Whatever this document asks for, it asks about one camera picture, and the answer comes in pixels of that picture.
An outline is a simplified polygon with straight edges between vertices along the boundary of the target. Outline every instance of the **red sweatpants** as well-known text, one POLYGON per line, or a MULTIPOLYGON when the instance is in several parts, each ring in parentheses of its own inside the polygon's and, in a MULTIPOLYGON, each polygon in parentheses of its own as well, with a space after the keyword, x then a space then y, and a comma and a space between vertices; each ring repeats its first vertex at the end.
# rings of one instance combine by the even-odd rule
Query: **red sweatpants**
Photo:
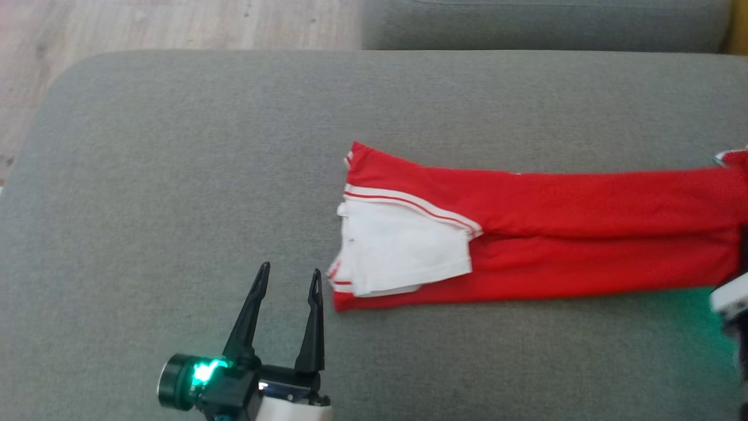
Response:
POLYGON ((480 227, 471 273, 383 297, 334 291, 335 308, 717 285, 738 268, 747 158, 737 151, 724 167, 686 171, 513 174, 426 168, 354 143, 348 185, 413 195, 480 227))

